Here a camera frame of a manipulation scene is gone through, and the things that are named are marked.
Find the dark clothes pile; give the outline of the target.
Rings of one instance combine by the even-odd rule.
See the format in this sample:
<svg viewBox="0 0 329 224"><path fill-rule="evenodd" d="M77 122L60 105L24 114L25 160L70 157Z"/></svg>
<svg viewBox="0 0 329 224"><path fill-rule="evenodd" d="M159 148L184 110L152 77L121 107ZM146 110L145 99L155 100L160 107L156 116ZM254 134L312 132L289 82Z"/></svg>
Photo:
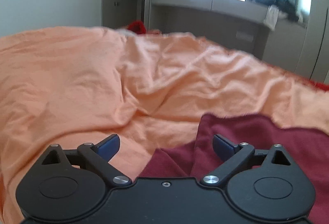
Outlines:
<svg viewBox="0 0 329 224"><path fill-rule="evenodd" d="M253 3L259 3L265 6L276 6L280 11L287 14L289 21L297 23L299 21L299 16L297 15L297 9L288 0L245 0Z"/></svg>

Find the dark red long-sleeve shirt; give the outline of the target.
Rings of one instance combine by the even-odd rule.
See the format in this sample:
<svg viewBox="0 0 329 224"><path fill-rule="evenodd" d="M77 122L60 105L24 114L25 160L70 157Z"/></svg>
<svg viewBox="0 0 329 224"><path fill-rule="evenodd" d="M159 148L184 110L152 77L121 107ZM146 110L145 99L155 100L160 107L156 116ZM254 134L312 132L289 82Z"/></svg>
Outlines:
<svg viewBox="0 0 329 224"><path fill-rule="evenodd" d="M156 149L140 177L200 179L222 164L212 148L215 134L234 143L250 143L257 149L282 144L316 189L311 221L328 223L328 135L314 128L279 128L260 114L233 118L203 115L194 141L180 147Z"/></svg>

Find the bright red object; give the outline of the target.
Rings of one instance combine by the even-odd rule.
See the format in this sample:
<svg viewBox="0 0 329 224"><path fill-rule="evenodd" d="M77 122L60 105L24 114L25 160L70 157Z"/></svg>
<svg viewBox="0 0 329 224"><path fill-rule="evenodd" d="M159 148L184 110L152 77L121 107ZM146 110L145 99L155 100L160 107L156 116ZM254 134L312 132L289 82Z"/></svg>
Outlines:
<svg viewBox="0 0 329 224"><path fill-rule="evenodd" d="M134 32L137 35L146 34L147 30L142 21L134 21L127 26L127 30Z"/></svg>

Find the white hanging garment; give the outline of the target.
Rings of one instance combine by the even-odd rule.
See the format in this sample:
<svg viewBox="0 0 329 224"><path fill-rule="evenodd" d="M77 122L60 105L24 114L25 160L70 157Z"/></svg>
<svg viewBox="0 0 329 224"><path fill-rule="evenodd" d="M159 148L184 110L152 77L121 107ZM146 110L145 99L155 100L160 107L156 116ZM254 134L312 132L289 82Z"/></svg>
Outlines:
<svg viewBox="0 0 329 224"><path fill-rule="evenodd" d="M263 24L268 27L271 31L274 31L278 20L286 19L288 14L281 11L279 7L271 5L268 7L266 16L264 18Z"/></svg>

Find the orange duvet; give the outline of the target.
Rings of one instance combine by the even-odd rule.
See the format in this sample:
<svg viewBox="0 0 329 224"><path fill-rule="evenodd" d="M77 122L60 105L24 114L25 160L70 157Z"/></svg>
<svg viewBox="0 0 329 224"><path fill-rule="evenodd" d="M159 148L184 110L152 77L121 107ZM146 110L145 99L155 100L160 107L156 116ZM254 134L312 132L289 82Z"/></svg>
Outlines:
<svg viewBox="0 0 329 224"><path fill-rule="evenodd" d="M328 135L328 92L189 33L56 27L1 38L1 222L22 221L17 185L49 145L117 133L112 164L134 178L157 148L194 140L205 113L259 113Z"/></svg>

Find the tall grey wardrobe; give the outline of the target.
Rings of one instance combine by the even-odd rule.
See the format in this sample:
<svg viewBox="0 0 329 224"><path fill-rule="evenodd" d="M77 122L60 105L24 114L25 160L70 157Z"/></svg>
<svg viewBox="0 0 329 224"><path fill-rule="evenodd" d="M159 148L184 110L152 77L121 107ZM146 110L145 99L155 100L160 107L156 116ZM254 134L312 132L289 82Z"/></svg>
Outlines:
<svg viewBox="0 0 329 224"><path fill-rule="evenodd" d="M328 80L328 0L311 0L306 36L295 73Z"/></svg>

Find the white wall socket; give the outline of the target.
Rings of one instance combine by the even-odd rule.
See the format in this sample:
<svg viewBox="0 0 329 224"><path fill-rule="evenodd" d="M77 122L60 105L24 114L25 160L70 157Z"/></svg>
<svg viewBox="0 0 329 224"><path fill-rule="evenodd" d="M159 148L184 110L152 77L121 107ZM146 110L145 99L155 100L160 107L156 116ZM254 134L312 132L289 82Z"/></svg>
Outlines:
<svg viewBox="0 0 329 224"><path fill-rule="evenodd" d="M239 40L244 40L246 42L252 43L254 41L254 35L248 34L246 32L237 31L236 32L236 38Z"/></svg>

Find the grey window desk unit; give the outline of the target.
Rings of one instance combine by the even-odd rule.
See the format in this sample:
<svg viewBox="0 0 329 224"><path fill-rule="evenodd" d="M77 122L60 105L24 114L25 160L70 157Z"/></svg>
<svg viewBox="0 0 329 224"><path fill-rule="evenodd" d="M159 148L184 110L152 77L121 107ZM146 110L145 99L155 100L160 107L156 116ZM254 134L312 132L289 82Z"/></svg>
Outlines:
<svg viewBox="0 0 329 224"><path fill-rule="evenodd" d="M263 24L268 8L239 0L150 0L148 26L163 33L190 32L228 49L251 53L258 59L295 71L306 28L288 19L271 31ZM254 35L252 43L236 32Z"/></svg>

